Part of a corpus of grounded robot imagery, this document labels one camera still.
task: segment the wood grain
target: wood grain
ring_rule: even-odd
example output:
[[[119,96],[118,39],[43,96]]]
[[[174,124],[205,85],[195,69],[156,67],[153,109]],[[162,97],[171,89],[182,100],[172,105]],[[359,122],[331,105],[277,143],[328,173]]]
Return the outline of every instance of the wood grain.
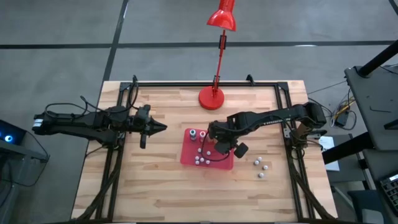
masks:
[[[105,82],[99,107],[115,105],[118,88],[119,82]],[[293,104],[308,101],[303,81],[289,81],[289,88]],[[226,101],[216,111],[200,107],[200,89],[139,89],[136,106],[150,104],[151,115],[168,128],[149,138],[145,150],[139,148],[138,134],[127,135],[114,221],[296,221],[279,124],[262,127],[239,138],[249,146],[249,151],[242,159],[235,159],[231,171],[180,164],[183,132],[186,128],[206,129],[209,122],[225,120],[228,115],[240,111],[263,112],[277,109],[275,92],[270,87],[223,87]],[[91,142],[88,151],[98,146],[98,143]],[[263,179],[257,178],[261,166],[253,165],[259,156],[263,158],[261,165],[269,166]],[[92,153],[86,159],[72,217],[79,216],[99,191],[105,157],[104,149]],[[311,190],[322,205],[336,216],[318,147],[306,149],[305,166]]]

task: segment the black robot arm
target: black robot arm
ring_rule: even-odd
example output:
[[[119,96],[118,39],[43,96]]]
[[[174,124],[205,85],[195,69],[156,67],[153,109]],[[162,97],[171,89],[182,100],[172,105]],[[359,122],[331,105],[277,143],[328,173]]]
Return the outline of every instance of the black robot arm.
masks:
[[[123,106],[114,106],[83,116],[48,111],[34,116],[32,130],[38,135],[62,133],[97,140],[106,146],[116,145],[119,133],[135,132],[141,134],[140,147],[144,149],[147,136],[167,128],[149,116],[149,110],[150,105],[144,105],[138,108],[134,116],[128,116],[128,110]]]
[[[228,116],[226,122],[211,122],[208,127],[208,135],[210,139],[217,140],[215,149],[218,152],[226,154],[236,148],[235,156],[242,158],[248,147],[244,143],[238,145],[238,137],[247,135],[261,126],[288,121],[301,122],[301,125],[291,133],[297,143],[305,142],[308,133],[313,128],[321,128],[326,124],[322,108],[315,103],[306,103],[264,113],[236,113]]]

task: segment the cable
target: cable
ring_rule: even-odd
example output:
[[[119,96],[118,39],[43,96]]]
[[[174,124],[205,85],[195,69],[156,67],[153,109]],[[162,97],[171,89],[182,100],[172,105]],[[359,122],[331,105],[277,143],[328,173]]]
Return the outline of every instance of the cable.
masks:
[[[343,98],[340,100],[340,102],[338,103],[338,106],[336,107],[336,109],[332,112],[332,116],[331,116],[331,118],[330,118],[330,126],[331,127],[333,127],[334,125],[335,125],[335,112],[338,112],[338,110],[339,110],[339,108],[340,108],[340,105],[342,104],[342,103],[344,103],[345,102],[345,98],[346,98],[346,96],[347,95],[344,95],[343,96]]]
[[[47,153],[47,151],[44,149],[44,147],[41,145],[41,143],[37,140],[37,138],[32,133],[30,133],[28,131],[26,133],[30,134],[35,139],[37,144],[43,149],[43,151],[44,151],[44,153],[46,155],[46,161],[45,161],[45,164],[44,164],[42,170],[40,171],[39,175],[37,176],[37,178],[36,178],[35,182],[33,182],[33,184],[22,184],[22,183],[18,183],[18,182],[12,181],[12,176],[10,176],[10,180],[7,180],[7,179],[1,179],[1,180],[10,182],[11,184],[17,184],[17,185],[21,185],[21,186],[24,186],[24,187],[31,187],[31,186],[34,186],[37,183],[37,181],[39,181],[40,176],[43,174],[43,171],[44,171],[45,167],[49,163],[50,155]]]
[[[91,153],[96,152],[96,151],[98,151],[98,150],[100,150],[100,149],[102,149],[102,148],[104,148],[104,146],[101,146],[101,147],[99,147],[99,148],[97,148],[97,149],[92,150],[91,152],[87,153],[85,157],[87,157],[87,156],[90,155]]]
[[[301,152],[302,152],[302,155],[301,155],[300,157],[294,157],[294,156],[293,156],[293,151],[295,151],[295,152],[296,152],[296,155],[298,155],[298,154],[297,154],[297,148],[291,150],[290,156],[292,157],[292,159],[299,160],[299,159],[303,159],[303,158],[304,158],[305,150],[304,150],[304,148],[302,148],[302,147],[300,147],[300,150],[301,150]]]
[[[92,103],[87,101],[84,96],[80,96],[80,99],[83,100],[87,105],[91,106],[92,108],[94,108],[96,110],[99,110],[99,111],[102,111],[102,112],[105,112],[105,113],[109,113],[109,114],[122,113],[122,112],[125,112],[125,111],[129,111],[131,108],[134,108],[134,109],[138,110],[138,108],[134,106],[134,103],[136,102],[137,96],[138,96],[138,88],[139,88],[138,82],[136,82],[135,86],[136,86],[136,95],[134,96],[133,101],[131,102],[131,92],[132,92],[132,89],[133,89],[134,86],[131,85],[130,89],[129,89],[129,96],[128,96],[128,99],[127,99],[127,102],[129,104],[129,106],[126,109],[123,109],[121,111],[105,111],[105,110],[102,110],[101,108],[98,108],[97,106],[94,106]]]
[[[393,72],[393,71],[391,71],[391,70],[389,70],[389,69],[386,69],[386,68],[384,68],[384,67],[382,67],[382,66],[379,66],[379,67],[381,67],[382,69],[384,69],[384,70],[386,70],[386,71],[388,71],[388,72],[391,72],[391,73],[393,73],[393,74],[396,74],[396,75],[398,75],[398,73],[396,73],[396,72]]]
[[[54,115],[50,114],[50,113],[47,111],[47,109],[48,109],[50,106],[56,106],[56,105],[71,105],[71,106],[76,106],[77,108],[82,109],[83,112],[82,112],[79,116],[77,116],[77,117],[74,117],[74,114],[73,114],[73,113],[71,114],[71,115],[73,116],[73,119],[81,118],[82,116],[85,115],[85,113],[86,113],[87,111],[91,113],[91,111],[88,110],[88,106],[91,106],[92,108],[94,108],[94,109],[96,109],[96,110],[99,110],[99,111],[102,111],[102,112],[105,112],[105,113],[109,113],[109,114],[122,113],[122,112],[125,112],[125,111],[129,111],[131,108],[134,108],[134,109],[138,110],[138,108],[134,106],[134,103],[136,102],[137,96],[138,96],[138,88],[139,88],[139,87],[138,87],[138,82],[135,82],[135,86],[136,86],[136,95],[134,96],[133,101],[131,102],[131,93],[132,93],[132,89],[134,88],[134,85],[133,85],[133,82],[132,82],[131,85],[129,86],[129,87],[130,87],[130,89],[129,89],[129,96],[128,96],[128,99],[127,99],[127,102],[129,103],[128,108],[123,109],[123,110],[121,110],[121,111],[105,111],[105,110],[102,110],[102,109],[98,108],[97,106],[94,106],[94,105],[93,105],[92,103],[90,103],[89,101],[87,101],[86,98],[85,98],[84,96],[80,96],[80,99],[83,100],[83,102],[85,102],[85,108],[83,108],[83,107],[81,107],[81,106],[79,106],[79,105],[76,105],[76,104],[74,104],[74,103],[51,103],[51,104],[47,105],[47,106],[44,108],[44,113],[45,113],[47,116],[51,117],[51,118],[57,118],[57,115],[58,115],[57,113],[55,113],[55,116],[54,116]]]
[[[314,99],[312,99],[312,98],[309,98],[309,97],[308,97],[308,99],[311,100],[311,101],[314,101],[316,104],[318,104],[318,105],[321,106],[322,108],[326,109],[326,110],[330,113],[330,116],[332,116],[333,113],[331,112],[331,110],[330,110],[329,108],[327,108],[326,106],[323,106],[323,105],[320,104],[318,101],[316,101],[316,100],[314,100]]]
[[[333,86],[340,85],[340,84],[342,84],[342,83],[344,83],[344,82],[346,82],[346,81],[342,81],[342,82],[339,82],[339,83],[336,83],[336,84],[333,84],[333,85],[330,85],[330,86],[326,86],[326,87],[321,88],[321,89],[319,89],[319,90],[312,91],[312,92],[310,92],[310,93],[307,93],[307,95],[312,94],[312,93],[316,93],[316,92],[318,92],[318,91],[326,90],[327,88],[331,88],[331,87],[333,87]]]
[[[8,189],[8,192],[7,192],[7,194],[6,194],[5,198],[4,198],[4,200],[1,202],[0,208],[6,203],[7,198],[8,198],[8,196],[9,196],[10,193],[11,193],[12,186],[13,186],[13,183],[14,183],[14,182],[12,181],[11,165],[10,165],[9,161],[7,161],[7,165],[8,165],[8,173],[9,173],[9,176],[10,176],[10,188]]]
[[[349,93],[350,93],[350,91],[351,91],[351,88],[348,90],[348,93],[347,93],[347,103],[348,103],[348,109],[350,108],[350,103],[349,103]]]
[[[205,155],[203,155],[203,151],[205,151],[205,141],[206,141],[208,133],[209,132],[206,132],[205,137],[203,138],[203,142],[201,142],[200,155],[202,156],[202,158],[204,158],[204,159],[206,159],[208,161],[211,161],[211,162],[221,162],[221,161],[226,160],[229,157],[229,155],[230,155],[229,151],[227,152],[226,156],[224,158],[222,158],[222,159],[209,159],[209,158],[206,158]]]
[[[72,105],[72,106],[76,106],[77,108],[82,109],[83,112],[82,112],[79,116],[77,116],[75,119],[81,118],[81,117],[84,116],[85,113],[88,111],[88,110],[87,110],[87,103],[86,103],[86,107],[85,107],[85,108],[82,108],[81,106],[76,105],[76,104],[74,104],[74,103],[51,103],[51,104],[47,105],[47,106],[44,108],[44,113],[45,113],[47,116],[51,117],[51,118],[57,118],[57,116],[53,116],[53,115],[49,114],[49,112],[47,111],[47,109],[48,109],[50,106],[56,106],[56,105]]]

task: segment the gray floor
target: gray floor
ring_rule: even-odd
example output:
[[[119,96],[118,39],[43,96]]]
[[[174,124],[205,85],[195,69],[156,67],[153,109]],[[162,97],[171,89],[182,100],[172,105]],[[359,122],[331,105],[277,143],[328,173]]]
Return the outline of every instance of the gray floor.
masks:
[[[122,1],[0,0],[0,45],[109,44]],[[214,0],[130,0],[119,42],[217,42],[221,30],[206,26],[217,5]],[[228,41],[398,37],[398,16],[388,0],[236,0],[234,15],[238,29],[228,32]],[[366,63],[385,47],[230,47],[221,79],[242,80],[250,73],[256,80],[305,80],[311,92],[343,81],[345,68]],[[108,55],[109,49],[0,50],[0,119],[30,129],[33,115],[48,103],[81,104],[80,95],[96,102]],[[110,80],[130,80],[133,74],[140,80],[210,80],[217,58],[216,48],[119,49]],[[310,96],[333,110],[347,92],[342,84]],[[353,109],[359,118],[351,133],[358,135],[366,128]],[[13,223],[60,222],[70,216],[87,141],[63,135],[39,140],[51,159],[37,185],[21,192]],[[353,219],[338,199],[336,204],[341,218]]]

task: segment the red tray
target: red tray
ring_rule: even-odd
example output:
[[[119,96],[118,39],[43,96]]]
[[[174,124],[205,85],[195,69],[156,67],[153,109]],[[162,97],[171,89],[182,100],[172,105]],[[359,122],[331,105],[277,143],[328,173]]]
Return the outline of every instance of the red tray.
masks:
[[[180,159],[181,164],[188,166],[216,168],[223,170],[231,170],[233,168],[234,166],[233,150],[231,150],[229,157],[223,161],[219,162],[210,161],[210,164],[206,164],[206,159],[205,159],[204,162],[201,162],[199,163],[199,165],[196,165],[195,157],[198,156],[199,158],[201,158],[201,155],[198,152],[198,148],[200,148],[202,145],[202,142],[200,142],[199,134],[202,131],[207,132],[207,130],[194,129],[197,132],[197,139],[192,141],[189,135],[189,131],[191,129],[193,128],[187,128],[184,132],[184,140],[182,144],[181,159]],[[221,153],[217,152],[216,149],[214,149],[215,144],[213,142],[209,142],[207,139],[205,139],[204,141],[205,145],[203,147],[205,148],[205,150],[203,151],[203,155],[206,158],[217,160],[217,159],[222,159],[226,156],[222,155]]]

